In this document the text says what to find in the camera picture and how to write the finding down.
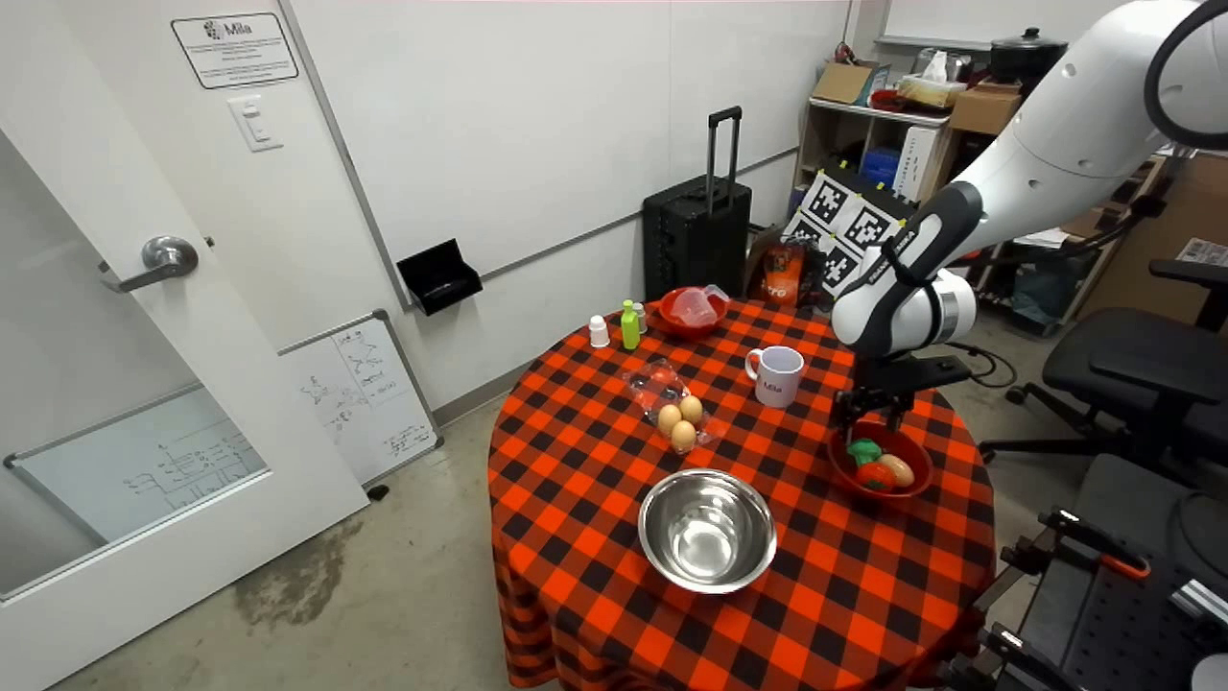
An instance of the whiteboard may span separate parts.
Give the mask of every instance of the whiteboard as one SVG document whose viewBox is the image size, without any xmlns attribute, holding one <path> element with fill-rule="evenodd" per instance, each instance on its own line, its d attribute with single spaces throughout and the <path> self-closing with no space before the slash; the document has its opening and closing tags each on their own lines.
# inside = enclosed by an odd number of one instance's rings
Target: whiteboard
<svg viewBox="0 0 1228 691">
<path fill-rule="evenodd" d="M 10 462 L 10 469 L 97 537 L 114 542 L 265 466 L 224 409 L 196 389 Z"/>
<path fill-rule="evenodd" d="M 1070 44 L 1126 0 L 889 0 L 884 44 L 989 47 L 1039 27 Z"/>
<path fill-rule="evenodd" d="M 381 317 L 315 338 L 283 363 L 361 483 L 436 446 L 431 411 Z"/>
<path fill-rule="evenodd" d="M 283 0 L 393 263 L 444 238 L 493 276 L 704 172 L 705 114 L 742 163 L 800 145 L 843 0 Z"/>
</svg>

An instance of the small fruit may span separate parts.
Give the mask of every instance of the small fruit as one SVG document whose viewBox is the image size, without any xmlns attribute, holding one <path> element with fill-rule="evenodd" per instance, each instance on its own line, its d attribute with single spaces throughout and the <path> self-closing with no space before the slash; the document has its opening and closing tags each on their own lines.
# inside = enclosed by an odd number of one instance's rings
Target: small fruit
<svg viewBox="0 0 1228 691">
<path fill-rule="evenodd" d="M 880 466 L 888 466 L 888 469 L 889 469 L 893 487 L 912 487 L 912 480 L 916 480 L 912 466 L 905 466 L 905 462 L 901 462 L 901 456 L 893 456 L 893 455 L 884 455 L 884 456 L 880 456 Z"/>
<path fill-rule="evenodd" d="M 669 443 L 676 446 L 676 455 L 690 455 L 695 451 L 695 428 L 682 420 L 676 423 L 676 432 L 669 436 Z"/>
<path fill-rule="evenodd" d="M 857 480 L 858 480 L 865 487 L 893 487 L 889 469 L 888 469 L 888 466 L 880 466 L 880 462 L 858 466 L 858 469 L 857 469 Z"/>
<path fill-rule="evenodd" d="M 676 402 L 664 402 L 655 411 L 655 432 L 673 436 L 678 420 L 682 420 L 682 411 Z"/>
<path fill-rule="evenodd" d="M 704 400 L 695 400 L 695 395 L 682 395 L 682 402 L 678 402 L 678 411 L 682 411 L 682 420 L 690 423 L 690 428 L 699 428 L 704 423 Z"/>
<path fill-rule="evenodd" d="M 857 443 L 848 443 L 848 456 L 857 466 L 871 466 L 874 456 L 884 456 L 884 446 L 874 446 L 871 439 L 857 439 Z"/>
</svg>

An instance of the white door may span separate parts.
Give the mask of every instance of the white door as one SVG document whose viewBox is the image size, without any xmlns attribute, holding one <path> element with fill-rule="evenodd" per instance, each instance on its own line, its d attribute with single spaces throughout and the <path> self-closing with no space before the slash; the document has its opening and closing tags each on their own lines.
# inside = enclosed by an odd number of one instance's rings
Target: white door
<svg viewBox="0 0 1228 691">
<path fill-rule="evenodd" d="M 365 496 L 58 7 L 5 0 L 0 27 L 10 691 L 86 667 Z M 149 238 L 187 245 L 154 265 L 196 253 L 196 272 L 118 291 L 114 276 L 149 272 Z"/>
</svg>

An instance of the black suitcase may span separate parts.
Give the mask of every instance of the black suitcase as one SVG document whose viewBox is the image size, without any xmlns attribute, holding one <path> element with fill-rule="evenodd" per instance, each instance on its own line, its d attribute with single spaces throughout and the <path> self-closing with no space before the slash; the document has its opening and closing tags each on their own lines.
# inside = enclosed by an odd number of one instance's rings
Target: black suitcase
<svg viewBox="0 0 1228 691">
<path fill-rule="evenodd" d="M 716 127 L 732 121 L 728 178 L 715 178 Z M 705 178 L 655 194 L 642 208 L 644 224 L 644 300 L 678 285 L 723 285 L 742 291 L 751 194 L 736 183 L 742 107 L 705 121 Z"/>
</svg>

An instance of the door handle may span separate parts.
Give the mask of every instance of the door handle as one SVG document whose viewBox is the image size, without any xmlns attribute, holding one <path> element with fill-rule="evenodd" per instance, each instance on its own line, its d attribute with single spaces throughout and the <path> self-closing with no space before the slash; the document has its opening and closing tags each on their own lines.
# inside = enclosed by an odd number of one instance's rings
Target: door handle
<svg viewBox="0 0 1228 691">
<path fill-rule="evenodd" d="M 143 263 L 145 263 L 145 272 L 138 272 L 138 276 L 132 276 L 132 281 L 118 281 L 118 285 L 114 285 L 118 291 L 136 291 L 136 290 L 145 290 L 145 285 L 161 285 L 161 281 L 174 281 L 174 276 L 187 276 L 187 272 L 196 272 L 200 253 L 196 253 L 196 245 L 187 245 L 184 238 L 154 238 L 154 244 L 143 249 Z"/>
</svg>

